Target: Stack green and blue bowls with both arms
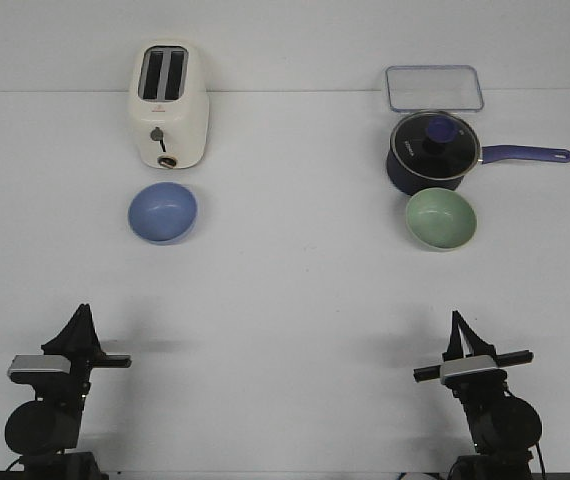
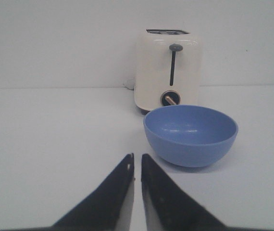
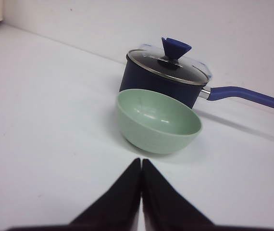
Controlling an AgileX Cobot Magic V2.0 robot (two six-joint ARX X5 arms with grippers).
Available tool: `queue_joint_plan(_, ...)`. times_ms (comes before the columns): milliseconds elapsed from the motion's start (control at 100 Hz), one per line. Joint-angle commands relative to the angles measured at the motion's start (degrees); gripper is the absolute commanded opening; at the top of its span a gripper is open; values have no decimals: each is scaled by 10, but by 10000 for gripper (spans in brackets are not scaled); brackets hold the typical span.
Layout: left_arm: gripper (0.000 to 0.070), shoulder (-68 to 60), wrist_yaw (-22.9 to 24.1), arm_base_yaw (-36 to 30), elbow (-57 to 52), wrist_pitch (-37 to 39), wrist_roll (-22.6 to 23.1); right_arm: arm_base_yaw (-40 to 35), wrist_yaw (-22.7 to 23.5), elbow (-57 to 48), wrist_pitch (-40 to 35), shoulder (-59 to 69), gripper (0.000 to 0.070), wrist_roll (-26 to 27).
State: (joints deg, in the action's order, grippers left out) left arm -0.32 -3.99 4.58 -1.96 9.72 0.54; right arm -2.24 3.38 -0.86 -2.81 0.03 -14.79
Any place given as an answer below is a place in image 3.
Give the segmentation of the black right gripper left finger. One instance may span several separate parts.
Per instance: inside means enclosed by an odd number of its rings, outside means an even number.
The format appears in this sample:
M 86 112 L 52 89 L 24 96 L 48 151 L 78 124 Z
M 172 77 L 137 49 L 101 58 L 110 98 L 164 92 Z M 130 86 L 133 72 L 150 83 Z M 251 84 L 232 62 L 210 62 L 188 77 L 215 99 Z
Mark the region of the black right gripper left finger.
M 90 207 L 66 225 L 12 227 L 10 231 L 136 231 L 141 198 L 141 160 L 136 158 Z

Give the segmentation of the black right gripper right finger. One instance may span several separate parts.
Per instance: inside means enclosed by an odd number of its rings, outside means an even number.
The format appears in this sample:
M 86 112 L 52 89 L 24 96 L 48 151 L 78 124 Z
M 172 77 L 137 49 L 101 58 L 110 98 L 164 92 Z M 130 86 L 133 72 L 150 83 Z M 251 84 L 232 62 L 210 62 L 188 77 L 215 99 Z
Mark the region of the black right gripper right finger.
M 142 160 L 142 197 L 147 231 L 243 231 L 215 225 L 181 196 L 159 170 Z

